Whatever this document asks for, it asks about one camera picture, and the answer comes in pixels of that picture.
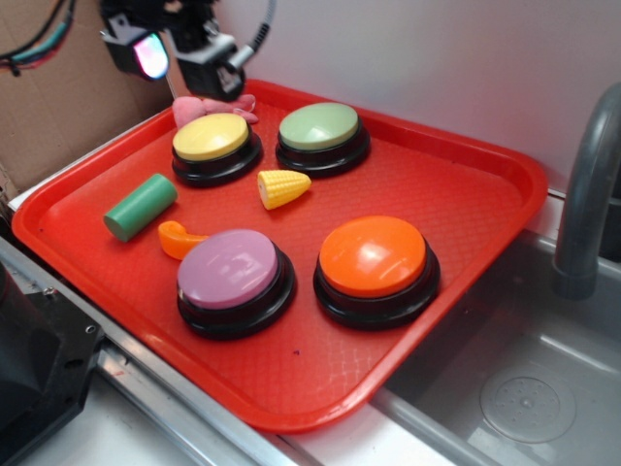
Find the green cylinder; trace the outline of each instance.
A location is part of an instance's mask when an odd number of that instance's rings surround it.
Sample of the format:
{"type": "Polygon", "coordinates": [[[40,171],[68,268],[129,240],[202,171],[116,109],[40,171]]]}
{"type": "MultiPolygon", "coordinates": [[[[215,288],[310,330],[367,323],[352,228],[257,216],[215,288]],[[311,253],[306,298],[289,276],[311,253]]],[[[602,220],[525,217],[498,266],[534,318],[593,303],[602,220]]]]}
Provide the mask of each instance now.
{"type": "Polygon", "coordinates": [[[175,186],[156,173],[104,215],[104,223],[120,241],[128,242],[177,199],[175,186]]]}

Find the white wall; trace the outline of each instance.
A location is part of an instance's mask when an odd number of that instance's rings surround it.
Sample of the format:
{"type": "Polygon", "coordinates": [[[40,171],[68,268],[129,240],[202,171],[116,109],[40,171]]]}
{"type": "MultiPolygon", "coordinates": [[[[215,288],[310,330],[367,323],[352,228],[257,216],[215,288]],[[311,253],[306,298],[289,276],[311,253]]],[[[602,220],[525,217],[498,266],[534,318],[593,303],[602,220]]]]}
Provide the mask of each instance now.
{"type": "MultiPolygon", "coordinates": [[[[267,0],[221,0],[249,40],[267,0]]],[[[520,150],[564,190],[586,121],[621,81],[620,0],[280,0],[246,72],[520,150]]]]}

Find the stainless steel sink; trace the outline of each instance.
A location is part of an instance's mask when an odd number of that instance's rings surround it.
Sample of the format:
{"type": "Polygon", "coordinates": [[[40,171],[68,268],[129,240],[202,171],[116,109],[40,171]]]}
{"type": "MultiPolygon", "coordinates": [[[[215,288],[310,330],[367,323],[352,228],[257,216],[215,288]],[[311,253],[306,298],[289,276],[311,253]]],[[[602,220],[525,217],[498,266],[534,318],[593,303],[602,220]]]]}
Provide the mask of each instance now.
{"type": "Polygon", "coordinates": [[[374,400],[457,464],[621,464],[621,267],[588,300],[522,234],[374,400]]]}

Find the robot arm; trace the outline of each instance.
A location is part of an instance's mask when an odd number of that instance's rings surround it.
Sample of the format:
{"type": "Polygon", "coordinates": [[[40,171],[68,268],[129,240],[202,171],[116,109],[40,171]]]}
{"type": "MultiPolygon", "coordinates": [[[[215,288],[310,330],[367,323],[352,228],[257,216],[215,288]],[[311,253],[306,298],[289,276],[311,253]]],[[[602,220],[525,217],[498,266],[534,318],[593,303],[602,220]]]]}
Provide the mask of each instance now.
{"type": "Polygon", "coordinates": [[[150,81],[168,70],[158,32],[165,32],[187,88],[195,95],[226,102],[244,90],[243,66],[270,29],[276,0],[254,40],[238,50],[232,36],[219,31],[212,4],[217,0],[102,0],[102,37],[116,67],[150,81]]]}

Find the plastic tray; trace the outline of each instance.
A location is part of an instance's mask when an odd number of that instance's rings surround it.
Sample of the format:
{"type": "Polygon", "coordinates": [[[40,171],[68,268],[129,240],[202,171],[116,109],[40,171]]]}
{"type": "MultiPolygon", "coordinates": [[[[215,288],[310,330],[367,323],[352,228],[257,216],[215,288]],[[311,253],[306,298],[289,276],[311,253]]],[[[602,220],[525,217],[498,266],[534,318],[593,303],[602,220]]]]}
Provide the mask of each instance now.
{"type": "Polygon", "coordinates": [[[249,175],[218,188],[179,184],[171,168],[176,132],[169,109],[36,191],[13,228],[107,314],[250,425],[278,433],[332,422],[366,402],[540,208],[547,183],[527,156],[408,121],[356,109],[372,149],[358,168],[313,181],[298,200],[266,211],[259,170],[276,169],[278,126],[323,101],[263,82],[257,97],[265,156],[249,175]],[[176,183],[178,201],[129,243],[103,215],[154,173],[176,183]],[[414,323],[380,332],[344,328],[318,308],[312,272],[326,236],[365,215],[415,225],[441,263],[441,292],[414,323]],[[157,225],[174,219],[193,234],[253,228],[292,260],[298,291],[267,330],[215,342],[190,331],[177,311],[180,265],[159,246],[157,225]]]}

